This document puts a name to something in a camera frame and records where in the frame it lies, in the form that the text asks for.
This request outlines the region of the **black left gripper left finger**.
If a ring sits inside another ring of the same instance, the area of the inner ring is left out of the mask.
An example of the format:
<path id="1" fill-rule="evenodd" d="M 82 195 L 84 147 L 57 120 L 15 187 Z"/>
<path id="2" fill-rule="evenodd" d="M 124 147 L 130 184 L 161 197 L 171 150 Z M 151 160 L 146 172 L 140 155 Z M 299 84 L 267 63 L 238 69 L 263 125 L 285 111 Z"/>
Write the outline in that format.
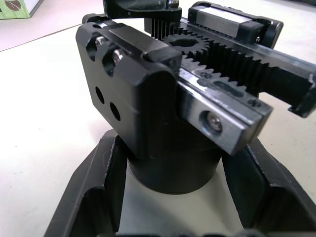
<path id="1" fill-rule="evenodd" d="M 119 230 L 128 148 L 107 131 L 72 174 L 46 237 L 114 237 Z"/>

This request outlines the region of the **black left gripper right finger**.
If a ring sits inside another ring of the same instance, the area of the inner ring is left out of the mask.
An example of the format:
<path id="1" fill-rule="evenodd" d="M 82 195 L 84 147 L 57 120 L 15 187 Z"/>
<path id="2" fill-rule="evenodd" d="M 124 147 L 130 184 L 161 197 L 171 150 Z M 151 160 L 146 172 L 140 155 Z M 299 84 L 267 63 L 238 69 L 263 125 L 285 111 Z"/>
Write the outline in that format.
<path id="1" fill-rule="evenodd" d="M 255 139 L 223 154 L 227 185 L 245 229 L 265 234 L 316 234 L 316 205 L 293 174 Z"/>

